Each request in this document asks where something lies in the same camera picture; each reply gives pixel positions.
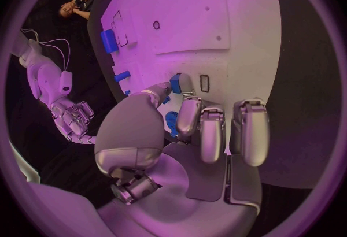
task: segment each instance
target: blue object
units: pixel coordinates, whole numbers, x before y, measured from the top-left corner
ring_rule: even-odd
[[[170,79],[170,84],[171,84],[172,92],[173,92],[174,94],[180,94],[180,93],[181,93],[180,86],[179,86],[179,82],[178,82],[179,76],[180,76],[180,74],[176,74],[175,76],[173,76],[173,77]]]
[[[119,73],[118,75],[115,75],[115,81],[119,82],[122,81],[125,78],[130,77],[130,72],[129,71],[124,71],[122,73]]]
[[[164,101],[163,101],[163,104],[168,103],[170,100],[171,100],[171,98],[170,98],[170,97],[165,97],[165,99],[164,99]]]
[[[166,120],[166,122],[167,122],[168,128],[171,130],[170,135],[171,135],[172,137],[177,137],[177,136],[178,136],[178,132],[177,132],[177,130],[176,130],[177,116],[178,116],[178,113],[177,113],[177,112],[174,112],[174,111],[168,112],[168,113],[165,115],[165,120]]]
[[[101,32],[102,42],[104,43],[107,54],[118,51],[118,45],[116,43],[116,37],[112,30],[106,30]]]

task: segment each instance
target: circular hole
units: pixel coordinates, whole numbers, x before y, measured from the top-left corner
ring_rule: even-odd
[[[160,24],[159,24],[158,21],[155,21],[155,22],[153,23],[153,28],[154,28],[155,30],[159,30],[159,29],[160,29]]]

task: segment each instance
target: white wire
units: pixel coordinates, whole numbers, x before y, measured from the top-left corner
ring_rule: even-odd
[[[39,41],[39,34],[38,34],[36,31],[34,31],[33,29],[21,29],[21,31],[22,31],[23,33],[33,32],[33,33],[35,34],[36,41],[37,41],[38,43],[40,43],[40,44],[42,44],[42,45],[45,45],[45,46],[50,46],[50,47],[54,47],[54,48],[58,49],[58,50],[60,51],[61,55],[62,55],[62,59],[64,60],[64,69],[63,69],[63,70],[66,71],[66,69],[68,68],[68,65],[69,65],[70,55],[71,55],[70,44],[69,44],[69,42],[68,42],[66,39],[53,39],[53,40],[50,40],[50,41],[48,41],[48,42],[40,42],[40,41]],[[50,43],[50,42],[55,42],[55,41],[57,41],[57,40],[64,40],[64,41],[66,41],[66,43],[68,44],[69,54],[68,54],[68,61],[67,61],[67,63],[66,63],[66,66],[65,66],[65,56],[64,56],[64,53],[63,53],[57,46],[54,46],[54,45],[47,45],[47,44],[46,44],[46,43]]]
[[[50,47],[54,47],[54,48],[56,48],[56,49],[58,49],[59,51],[60,51],[60,53],[61,53],[61,55],[62,55],[62,59],[64,60],[64,71],[66,70],[66,66],[65,66],[65,56],[64,56],[64,53],[57,47],[57,46],[54,46],[54,45],[47,45],[47,44],[45,44],[45,43],[42,43],[42,42],[39,42],[40,44],[42,44],[42,45],[45,45],[45,46],[50,46]]]

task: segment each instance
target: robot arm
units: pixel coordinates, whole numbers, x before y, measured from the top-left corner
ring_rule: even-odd
[[[86,136],[87,125],[94,113],[86,102],[73,103],[67,98],[72,88],[72,73],[62,71],[50,58],[42,55],[40,44],[19,33],[12,54],[27,69],[33,96],[51,110],[59,131],[72,142],[95,143]]]

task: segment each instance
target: cable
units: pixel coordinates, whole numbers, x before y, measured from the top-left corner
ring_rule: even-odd
[[[67,68],[68,68],[68,65],[69,65],[69,61],[70,61],[70,55],[71,55],[71,48],[70,48],[70,44],[69,42],[66,40],[66,39],[53,39],[53,40],[50,40],[48,42],[40,42],[39,41],[39,34],[33,30],[33,29],[21,29],[21,31],[23,33],[28,33],[28,32],[33,32],[35,34],[35,37],[36,37],[36,41],[42,45],[45,45],[45,46],[50,46],[50,47],[54,47],[56,49],[58,49],[62,55],[62,59],[64,60],[64,67],[63,67],[63,71],[66,71]],[[67,60],[67,63],[66,63],[66,66],[65,66],[65,56],[64,56],[64,53],[57,47],[57,46],[54,46],[54,45],[47,45],[46,43],[50,43],[50,42],[55,42],[57,40],[64,40],[67,44],[68,44],[68,48],[69,48],[69,54],[68,54],[68,60]]]

